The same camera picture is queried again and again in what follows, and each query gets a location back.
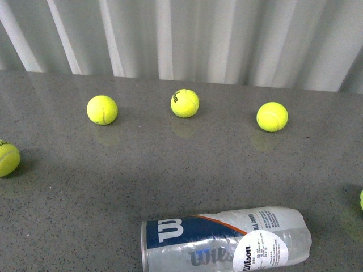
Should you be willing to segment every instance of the tennis ball seam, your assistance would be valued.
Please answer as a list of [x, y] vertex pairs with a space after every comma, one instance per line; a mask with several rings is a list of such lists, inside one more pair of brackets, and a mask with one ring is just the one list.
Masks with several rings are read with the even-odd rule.
[[4, 155], [2, 155], [2, 157], [0, 158], [0, 164], [3, 162], [3, 160], [5, 160], [5, 158], [8, 156], [8, 155], [10, 155], [10, 154], [12, 154], [12, 153], [18, 153], [17, 152], [17, 150], [11, 150], [11, 151], [9, 151], [8, 153], [5, 153]]
[[103, 112], [103, 122], [104, 122], [106, 125], [108, 125], [108, 124], [107, 124], [107, 122], [106, 122], [106, 112], [104, 111], [104, 107], [102, 107], [102, 112]]
[[269, 114], [271, 114], [271, 115], [273, 115], [274, 116], [274, 118], [276, 119], [276, 121], [277, 121], [277, 130], [280, 130], [280, 120], [278, 119], [278, 115], [277, 114], [275, 114], [275, 112], [264, 112], [264, 113], [269, 113]]
[[197, 104], [189, 97], [189, 95], [188, 95], [188, 98], [193, 103], [193, 105], [194, 105], [194, 111], [195, 111], [195, 109], [197, 108]]

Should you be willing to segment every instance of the white pleated curtain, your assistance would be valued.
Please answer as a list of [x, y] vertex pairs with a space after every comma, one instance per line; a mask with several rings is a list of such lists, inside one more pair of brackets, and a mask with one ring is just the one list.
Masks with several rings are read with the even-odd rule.
[[362, 0], [0, 0], [0, 69], [363, 93]]

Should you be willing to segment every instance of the clear plastic can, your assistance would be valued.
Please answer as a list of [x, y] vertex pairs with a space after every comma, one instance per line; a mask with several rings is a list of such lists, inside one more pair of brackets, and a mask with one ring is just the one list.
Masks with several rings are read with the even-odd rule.
[[142, 222], [144, 272], [239, 272], [298, 264], [311, 235], [285, 207], [224, 211]]

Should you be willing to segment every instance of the wilson logo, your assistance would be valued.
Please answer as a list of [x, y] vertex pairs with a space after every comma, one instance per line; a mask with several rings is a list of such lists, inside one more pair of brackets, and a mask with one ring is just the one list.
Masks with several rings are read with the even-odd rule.
[[246, 247], [246, 260], [243, 262], [243, 271], [249, 271], [251, 269], [251, 246]]
[[158, 221], [159, 243], [165, 239], [179, 237], [183, 234], [184, 229], [181, 219], [166, 219]]
[[196, 252], [189, 252], [193, 266], [207, 265], [210, 262], [231, 262], [233, 255], [225, 248], [219, 247], [217, 249], [198, 250]]
[[3, 141], [3, 140], [0, 140], [0, 146], [2, 146], [2, 145], [7, 145], [7, 144], [9, 144], [8, 142], [5, 142], [5, 141]]
[[178, 92], [176, 92], [176, 93], [172, 96], [172, 99], [173, 99], [174, 103], [176, 103], [176, 102], [178, 101], [178, 97], [176, 96], [178, 93], [179, 93], [179, 91], [178, 91]]

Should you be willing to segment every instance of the yellow tennis ball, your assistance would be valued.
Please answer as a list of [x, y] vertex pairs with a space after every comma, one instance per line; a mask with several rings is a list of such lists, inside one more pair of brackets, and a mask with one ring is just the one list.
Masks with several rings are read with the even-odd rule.
[[363, 210], [363, 191], [361, 192], [361, 208]]
[[199, 108], [199, 98], [191, 90], [178, 90], [171, 98], [170, 107], [175, 115], [189, 118], [196, 114]]
[[88, 117], [92, 122], [99, 125], [108, 125], [114, 122], [118, 112], [116, 102], [106, 95], [93, 97], [87, 105]]
[[13, 144], [0, 140], [0, 177], [10, 174], [19, 163], [19, 150]]
[[283, 129], [288, 122], [288, 111], [277, 102], [268, 102], [258, 110], [256, 119], [263, 130], [276, 132]]

